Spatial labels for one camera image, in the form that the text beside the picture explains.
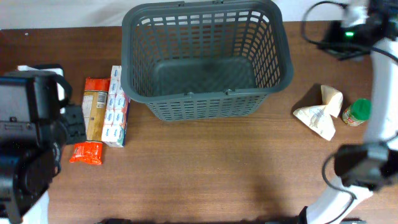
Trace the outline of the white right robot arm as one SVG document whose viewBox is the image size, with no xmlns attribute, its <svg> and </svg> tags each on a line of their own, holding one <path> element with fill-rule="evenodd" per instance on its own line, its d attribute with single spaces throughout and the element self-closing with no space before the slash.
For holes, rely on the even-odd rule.
<svg viewBox="0 0 398 224">
<path fill-rule="evenodd" d="M 323 40 L 302 38 L 339 60 L 369 54 L 373 65 L 371 114 L 361 144 L 345 144 L 322 166 L 327 185 L 297 223 L 341 223 L 364 200 L 397 183 L 397 1 L 341 3 L 344 14 Z"/>
</svg>

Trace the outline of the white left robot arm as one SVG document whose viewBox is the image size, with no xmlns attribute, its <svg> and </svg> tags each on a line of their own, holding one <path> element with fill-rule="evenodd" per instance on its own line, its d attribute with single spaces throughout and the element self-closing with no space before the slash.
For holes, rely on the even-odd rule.
<svg viewBox="0 0 398 224">
<path fill-rule="evenodd" d="M 54 70 L 1 76 L 1 222 L 48 222 L 48 189 L 61 171 L 63 147 L 86 141 L 72 93 Z"/>
</svg>

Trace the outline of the tissue pack multipack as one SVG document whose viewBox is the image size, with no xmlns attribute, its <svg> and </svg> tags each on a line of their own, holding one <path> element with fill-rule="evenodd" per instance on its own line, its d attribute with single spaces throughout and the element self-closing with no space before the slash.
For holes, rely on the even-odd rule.
<svg viewBox="0 0 398 224">
<path fill-rule="evenodd" d="M 101 140 L 109 147 L 124 147 L 130 98 L 121 86 L 122 66 L 113 65 Z"/>
</svg>

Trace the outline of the orange spaghetti packet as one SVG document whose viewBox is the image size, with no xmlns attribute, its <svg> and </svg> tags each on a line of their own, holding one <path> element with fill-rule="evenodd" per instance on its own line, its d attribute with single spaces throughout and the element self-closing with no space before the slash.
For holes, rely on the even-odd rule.
<svg viewBox="0 0 398 224">
<path fill-rule="evenodd" d="M 90 165 L 102 164 L 103 142 L 101 141 L 106 103 L 110 85 L 109 78 L 86 78 L 82 101 L 87 140 L 76 143 L 71 159 Z"/>
</svg>

